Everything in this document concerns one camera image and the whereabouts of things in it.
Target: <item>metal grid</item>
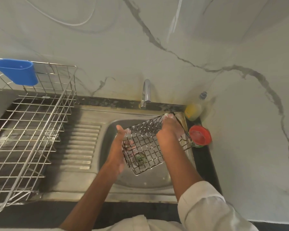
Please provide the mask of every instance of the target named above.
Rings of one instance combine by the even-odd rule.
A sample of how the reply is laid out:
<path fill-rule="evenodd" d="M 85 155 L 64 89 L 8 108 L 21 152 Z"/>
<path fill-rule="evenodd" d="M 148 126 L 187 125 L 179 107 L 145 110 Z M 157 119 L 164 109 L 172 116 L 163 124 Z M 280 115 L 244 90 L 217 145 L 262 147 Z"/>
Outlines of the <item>metal grid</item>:
<path fill-rule="evenodd" d="M 53 143 L 77 103 L 76 66 L 33 63 L 35 86 L 16 85 L 0 74 L 0 109 L 16 98 L 0 112 L 0 211 L 39 198 Z"/>
<path fill-rule="evenodd" d="M 158 139 L 157 132 L 162 128 L 163 115 L 147 120 L 138 125 L 127 128 L 127 136 L 124 139 L 122 147 L 124 158 L 129 167 L 132 168 L 135 175 L 138 175 L 148 169 L 151 169 L 164 162 Z M 183 150 L 191 148 L 189 134 L 184 131 L 179 142 Z"/>

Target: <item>dish soap bottle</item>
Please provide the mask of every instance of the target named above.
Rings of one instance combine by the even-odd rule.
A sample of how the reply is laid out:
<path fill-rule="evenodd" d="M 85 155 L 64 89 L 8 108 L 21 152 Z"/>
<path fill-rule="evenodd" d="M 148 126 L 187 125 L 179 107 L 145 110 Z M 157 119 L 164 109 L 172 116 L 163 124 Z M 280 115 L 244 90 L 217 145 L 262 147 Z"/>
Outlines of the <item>dish soap bottle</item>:
<path fill-rule="evenodd" d="M 186 118 L 194 121 L 200 116 L 204 109 L 204 100 L 206 99 L 207 92 L 204 91 L 199 95 L 199 98 L 192 104 L 189 104 L 184 111 Z"/>

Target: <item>dish drying rack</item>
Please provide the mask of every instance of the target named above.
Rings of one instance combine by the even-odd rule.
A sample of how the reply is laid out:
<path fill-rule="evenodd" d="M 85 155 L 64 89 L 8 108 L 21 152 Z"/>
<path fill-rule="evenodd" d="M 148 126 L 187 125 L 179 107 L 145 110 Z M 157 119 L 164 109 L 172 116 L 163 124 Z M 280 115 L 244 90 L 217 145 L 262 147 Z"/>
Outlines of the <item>dish drying rack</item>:
<path fill-rule="evenodd" d="M 0 74 L 0 212 L 39 199 L 48 156 L 77 103 L 76 66 L 33 62 L 35 86 Z"/>
<path fill-rule="evenodd" d="M 171 113 L 184 129 L 175 113 Z M 162 128 L 163 117 L 164 115 L 161 115 L 125 129 L 127 130 L 127 135 L 122 143 L 123 154 L 128 167 L 131 167 L 135 175 L 164 163 L 156 136 L 157 132 Z M 192 140 L 185 129 L 184 135 L 180 137 L 179 142 L 184 151 L 192 147 Z"/>

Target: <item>faucet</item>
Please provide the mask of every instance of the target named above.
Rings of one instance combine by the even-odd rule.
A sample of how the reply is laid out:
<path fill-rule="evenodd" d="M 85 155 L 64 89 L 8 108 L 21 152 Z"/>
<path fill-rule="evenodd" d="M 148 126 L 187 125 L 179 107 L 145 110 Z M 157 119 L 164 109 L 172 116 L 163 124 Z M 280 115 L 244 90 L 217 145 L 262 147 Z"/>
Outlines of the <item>faucet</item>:
<path fill-rule="evenodd" d="M 140 101 L 140 109 L 145 109 L 146 103 L 151 102 L 151 83 L 150 80 L 144 81 L 144 87 L 142 89 L 142 96 Z"/>

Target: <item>red container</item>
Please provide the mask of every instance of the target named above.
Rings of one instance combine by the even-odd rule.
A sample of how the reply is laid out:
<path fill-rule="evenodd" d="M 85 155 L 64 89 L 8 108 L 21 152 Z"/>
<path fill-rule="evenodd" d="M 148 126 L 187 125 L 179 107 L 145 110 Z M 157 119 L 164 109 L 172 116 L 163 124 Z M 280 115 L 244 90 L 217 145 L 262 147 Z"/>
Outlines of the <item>red container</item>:
<path fill-rule="evenodd" d="M 212 141 L 210 132 L 203 126 L 194 125 L 188 133 L 193 140 L 194 147 L 203 147 Z"/>

